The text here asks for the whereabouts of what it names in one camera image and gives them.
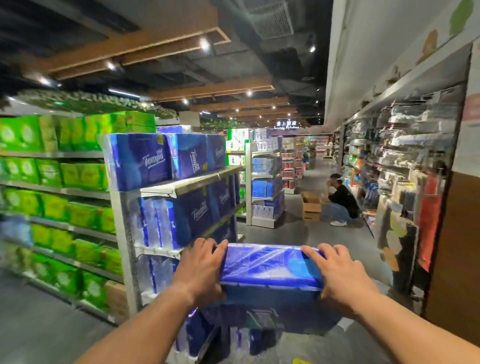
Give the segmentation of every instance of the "hand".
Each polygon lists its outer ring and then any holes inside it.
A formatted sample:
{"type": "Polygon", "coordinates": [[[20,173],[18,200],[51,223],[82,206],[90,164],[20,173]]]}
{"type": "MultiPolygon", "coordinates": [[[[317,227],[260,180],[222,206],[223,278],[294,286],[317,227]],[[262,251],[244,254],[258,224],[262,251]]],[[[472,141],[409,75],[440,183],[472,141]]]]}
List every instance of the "hand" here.
{"type": "Polygon", "coordinates": [[[356,317],[357,304],[370,295],[380,294],[369,278],[363,264],[352,260],[348,249],[343,245],[320,244],[318,249],[325,254],[323,258],[310,246],[302,246],[301,250],[320,268],[324,279],[322,300],[338,306],[348,317],[356,317]]]}
{"type": "Polygon", "coordinates": [[[184,294],[191,309],[225,299],[219,278],[227,244],[227,240],[217,244],[213,239],[199,238],[193,248],[182,253],[170,289],[184,294]]]}

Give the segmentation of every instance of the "black shirt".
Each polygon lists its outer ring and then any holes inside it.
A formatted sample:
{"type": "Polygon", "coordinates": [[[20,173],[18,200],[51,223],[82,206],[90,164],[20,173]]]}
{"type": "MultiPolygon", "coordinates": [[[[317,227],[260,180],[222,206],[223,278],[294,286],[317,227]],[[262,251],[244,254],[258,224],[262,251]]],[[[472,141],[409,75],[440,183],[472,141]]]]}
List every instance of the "black shirt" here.
{"type": "Polygon", "coordinates": [[[347,187],[339,185],[334,194],[329,195],[328,199],[334,204],[339,204],[347,209],[351,218],[359,216],[359,208],[355,197],[351,194],[347,187]]]}

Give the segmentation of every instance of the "person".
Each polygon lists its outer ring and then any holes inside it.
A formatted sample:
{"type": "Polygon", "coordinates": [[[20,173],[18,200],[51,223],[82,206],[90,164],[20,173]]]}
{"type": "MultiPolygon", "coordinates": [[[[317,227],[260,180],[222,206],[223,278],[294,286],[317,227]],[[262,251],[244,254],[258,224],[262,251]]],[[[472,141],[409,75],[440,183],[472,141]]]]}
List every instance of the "person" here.
{"type": "MultiPolygon", "coordinates": [[[[321,299],[359,321],[398,363],[480,364],[478,347],[382,295],[346,247],[319,245],[326,259],[309,246],[301,249],[322,273],[321,299]]],[[[219,274],[226,250],[227,241],[197,239],[182,254],[171,286],[75,364],[163,363],[187,314],[225,297],[219,274]]]]}
{"type": "Polygon", "coordinates": [[[322,215],[331,218],[330,225],[346,226],[353,218],[359,216],[359,208],[355,197],[343,185],[342,176],[334,173],[327,180],[327,195],[322,204],[322,215]],[[334,194],[328,194],[330,186],[335,187],[334,194]]]}

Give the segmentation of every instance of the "air vent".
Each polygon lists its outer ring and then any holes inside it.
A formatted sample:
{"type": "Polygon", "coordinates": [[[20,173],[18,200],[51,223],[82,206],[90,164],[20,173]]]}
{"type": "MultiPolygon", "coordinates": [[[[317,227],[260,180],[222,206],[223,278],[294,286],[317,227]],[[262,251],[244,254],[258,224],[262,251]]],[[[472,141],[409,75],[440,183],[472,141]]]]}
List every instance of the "air vent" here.
{"type": "Polygon", "coordinates": [[[280,38],[293,34],[292,22],[288,13],[286,1],[269,3],[255,8],[247,4],[244,0],[245,10],[249,13],[249,18],[255,32],[262,40],[280,38]]]}

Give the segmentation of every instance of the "jeans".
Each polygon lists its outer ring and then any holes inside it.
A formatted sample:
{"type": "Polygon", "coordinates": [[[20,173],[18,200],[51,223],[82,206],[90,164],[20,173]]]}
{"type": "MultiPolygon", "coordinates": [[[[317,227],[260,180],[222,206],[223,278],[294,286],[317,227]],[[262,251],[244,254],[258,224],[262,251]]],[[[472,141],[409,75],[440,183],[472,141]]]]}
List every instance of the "jeans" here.
{"type": "Polygon", "coordinates": [[[322,205],[322,215],[323,217],[328,217],[333,219],[333,221],[338,221],[338,222],[352,221],[352,218],[348,214],[347,209],[342,205],[334,204],[333,202],[322,205]]]}

